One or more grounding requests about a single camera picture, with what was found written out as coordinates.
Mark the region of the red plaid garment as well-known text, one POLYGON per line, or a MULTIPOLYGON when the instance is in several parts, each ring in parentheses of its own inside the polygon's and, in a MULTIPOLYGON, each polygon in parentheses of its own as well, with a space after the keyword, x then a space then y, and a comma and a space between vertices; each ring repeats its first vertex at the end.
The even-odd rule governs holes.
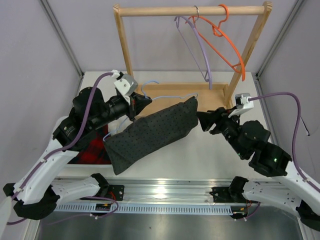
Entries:
POLYGON ((111 165, 111 160, 106 152, 103 137, 109 133, 108 126, 100 128, 87 147, 82 149, 69 164, 74 165, 111 165))

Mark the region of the white plastic basket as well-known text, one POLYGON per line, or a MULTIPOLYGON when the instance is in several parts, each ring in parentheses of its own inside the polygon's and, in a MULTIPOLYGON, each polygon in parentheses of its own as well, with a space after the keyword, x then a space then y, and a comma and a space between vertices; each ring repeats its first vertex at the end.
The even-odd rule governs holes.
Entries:
MULTIPOLYGON (((56 123, 55 126, 53 128, 53 131, 58 127, 58 125, 62 122, 62 120, 66 119, 67 116, 62 116, 60 117, 56 123)), ((66 164, 63 167, 63 170, 71 170, 71 169, 93 169, 93 168, 97 168, 97 169, 112 169, 113 166, 111 164, 66 164)))

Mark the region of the dark grey dotted skirt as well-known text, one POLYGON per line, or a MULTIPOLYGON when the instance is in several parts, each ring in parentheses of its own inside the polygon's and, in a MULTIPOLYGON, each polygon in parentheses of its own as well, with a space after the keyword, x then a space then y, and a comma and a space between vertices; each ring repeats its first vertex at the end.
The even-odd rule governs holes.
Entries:
POLYGON ((104 148, 114 174, 123 173, 143 157, 186 137, 198 125, 197 109, 198 101, 193 96, 142 117, 108 137, 104 148))

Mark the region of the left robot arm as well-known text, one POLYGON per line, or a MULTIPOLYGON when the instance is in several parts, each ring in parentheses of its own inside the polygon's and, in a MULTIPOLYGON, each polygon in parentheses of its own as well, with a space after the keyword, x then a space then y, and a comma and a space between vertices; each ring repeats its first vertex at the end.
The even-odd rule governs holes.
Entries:
POLYGON ((72 101, 68 117, 53 131, 52 139, 33 169, 19 182, 3 187, 5 195, 15 202, 16 215, 41 220, 58 205, 81 198, 103 200, 108 197, 109 183, 100 173, 61 187, 52 182, 66 164, 89 146, 100 129, 123 116, 133 120, 151 103, 149 96, 134 91, 125 95, 118 91, 105 101, 97 87, 81 90, 72 101))

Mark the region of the light blue wire hanger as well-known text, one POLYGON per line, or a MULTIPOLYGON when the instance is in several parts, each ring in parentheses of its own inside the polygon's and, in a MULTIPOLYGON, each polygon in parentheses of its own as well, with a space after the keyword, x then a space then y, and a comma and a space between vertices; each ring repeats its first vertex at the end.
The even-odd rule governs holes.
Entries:
MULTIPOLYGON (((172 84, 169 84, 168 87, 166 87, 165 84, 159 83, 156 80, 150 80, 142 84, 138 92, 141 93, 144 98, 150 97, 152 99, 152 103, 147 107, 147 109, 150 109, 152 113, 158 112, 164 108, 174 105, 173 103, 166 103, 164 106, 159 106, 158 108, 156 108, 155 104, 159 105, 163 101, 171 101, 175 99, 180 101, 191 97, 195 97, 196 99, 198 98, 197 91, 194 92, 188 90, 187 93, 184 94, 179 85, 178 90, 174 90, 173 87, 174 86, 172 84)), ((128 121, 133 122, 133 120, 129 120, 127 116, 123 116, 119 120, 115 120, 112 123, 109 123, 107 125, 108 133, 103 137, 103 142, 105 142, 108 137, 122 132, 124 130, 124 127, 127 127, 129 125, 129 123, 125 123, 128 121)))

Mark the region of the orange plastic hanger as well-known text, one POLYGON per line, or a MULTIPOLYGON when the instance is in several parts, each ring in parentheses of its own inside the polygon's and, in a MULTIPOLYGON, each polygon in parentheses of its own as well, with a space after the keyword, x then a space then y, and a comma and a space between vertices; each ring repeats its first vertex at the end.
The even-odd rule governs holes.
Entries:
POLYGON ((194 27, 196 28, 196 21, 198 19, 201 19, 203 21, 205 21, 206 23, 210 24, 211 29, 212 29, 212 34, 213 36, 217 37, 217 38, 223 38, 225 39, 228 44, 231 46, 231 48, 233 49, 234 53, 236 54, 237 58, 238 58, 238 63, 237 64, 232 64, 231 62, 229 62, 218 50, 217 48, 211 43, 209 42, 199 31, 197 31, 197 33, 199 34, 199 36, 204 40, 205 43, 207 43, 212 50, 214 50, 216 52, 216 54, 237 74, 240 74, 241 80, 244 82, 246 79, 246 70, 245 70, 245 63, 244 60, 239 52, 239 50, 237 49, 237 47, 235 46, 235 44, 232 42, 232 40, 228 37, 228 35, 226 33, 224 33, 221 29, 221 25, 222 23, 226 22, 229 19, 230 16, 230 11, 229 8, 221 3, 218 5, 219 7, 224 9, 224 13, 225 13, 225 18, 220 20, 218 25, 214 24, 213 22, 211 22, 210 20, 208 20, 207 18, 200 16, 200 15, 191 15, 189 16, 187 19, 191 20, 191 22, 193 23, 194 27))

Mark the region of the purple plastic hanger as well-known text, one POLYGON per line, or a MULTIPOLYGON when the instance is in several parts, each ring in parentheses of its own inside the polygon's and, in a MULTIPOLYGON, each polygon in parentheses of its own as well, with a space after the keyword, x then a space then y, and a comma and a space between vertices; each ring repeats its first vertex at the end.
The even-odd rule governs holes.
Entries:
POLYGON ((213 89, 213 77, 212 77, 212 71, 211 71, 211 68, 210 68, 210 64, 209 64, 209 59, 208 59, 208 56, 207 56, 207 51, 205 49, 205 46, 204 46, 204 43, 203 43, 203 39, 200 37, 200 34, 198 33, 198 31, 196 30, 196 24, 191 22, 186 16, 184 15, 176 15, 174 17, 174 23, 175 23, 175 27, 178 31, 178 33, 180 34, 183 42, 185 43, 189 53, 191 54, 191 57, 193 58, 197 68, 198 68, 198 71, 200 72, 203 80, 208 84, 208 88, 210 90, 213 89), (186 38, 184 37, 183 33, 181 32, 180 30, 180 22, 181 20, 184 20, 186 22, 187 25, 189 25, 189 27, 191 28, 195 38, 196 38, 196 41, 199 45, 199 48, 200 48, 200 51, 201 51, 201 54, 202 54, 202 57, 203 57, 203 60, 204 60, 204 65, 205 65, 205 72, 202 71, 201 67, 200 67, 200 64, 199 64, 199 61, 197 60, 196 56, 194 55, 190 45, 188 44, 186 38))

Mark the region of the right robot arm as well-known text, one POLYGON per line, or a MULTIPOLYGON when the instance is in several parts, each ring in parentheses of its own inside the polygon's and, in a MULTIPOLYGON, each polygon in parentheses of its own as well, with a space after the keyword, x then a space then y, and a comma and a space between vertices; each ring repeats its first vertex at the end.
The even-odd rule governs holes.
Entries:
POLYGON ((207 112, 199 111, 196 115, 204 132, 222 134, 240 159, 248 160, 248 165, 255 172, 277 180, 288 190, 276 192, 236 176, 222 197, 229 197, 235 203, 253 201, 272 205, 294 214, 304 225, 319 231, 319 192, 296 170, 292 157, 268 141, 271 133, 259 121, 250 120, 240 124, 240 117, 231 115, 234 111, 235 108, 220 107, 207 112))

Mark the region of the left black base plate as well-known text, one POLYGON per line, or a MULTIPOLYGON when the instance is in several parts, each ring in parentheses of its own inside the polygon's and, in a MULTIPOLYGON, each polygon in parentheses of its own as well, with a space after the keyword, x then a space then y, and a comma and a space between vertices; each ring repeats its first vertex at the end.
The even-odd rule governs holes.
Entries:
POLYGON ((125 186, 124 185, 109 185, 106 197, 116 201, 122 201, 124 199, 125 186))

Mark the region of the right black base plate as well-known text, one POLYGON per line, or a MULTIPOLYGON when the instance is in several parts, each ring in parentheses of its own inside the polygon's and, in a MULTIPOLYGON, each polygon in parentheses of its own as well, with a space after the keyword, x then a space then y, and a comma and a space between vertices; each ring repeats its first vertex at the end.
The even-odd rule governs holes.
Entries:
POLYGON ((229 188, 226 186, 215 186, 211 188, 209 194, 213 198, 214 203, 238 203, 229 193, 229 188))

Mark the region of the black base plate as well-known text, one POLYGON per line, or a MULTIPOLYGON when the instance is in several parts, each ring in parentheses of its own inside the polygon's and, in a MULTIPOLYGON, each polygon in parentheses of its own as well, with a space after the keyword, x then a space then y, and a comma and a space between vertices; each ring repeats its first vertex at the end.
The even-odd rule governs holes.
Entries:
POLYGON ((109 185, 106 197, 116 201, 122 201, 124 199, 125 186, 124 185, 109 185))
POLYGON ((229 188, 226 186, 215 186, 211 188, 209 194, 213 198, 214 203, 238 203, 229 193, 229 188))

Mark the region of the aluminium mounting rail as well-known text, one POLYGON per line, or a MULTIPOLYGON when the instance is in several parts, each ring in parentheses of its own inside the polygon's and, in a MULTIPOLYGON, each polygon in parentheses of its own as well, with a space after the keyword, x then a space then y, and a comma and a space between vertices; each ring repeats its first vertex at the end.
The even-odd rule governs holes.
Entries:
MULTIPOLYGON (((172 204, 172 205, 200 205, 212 203, 210 195, 213 187, 226 187, 231 184, 230 179, 125 179, 109 177, 111 185, 123 185, 123 203, 132 204, 172 204)), ((279 197, 284 205, 298 202, 295 193, 288 187, 274 180, 256 180, 250 188, 253 195, 265 194, 267 197, 279 197)))

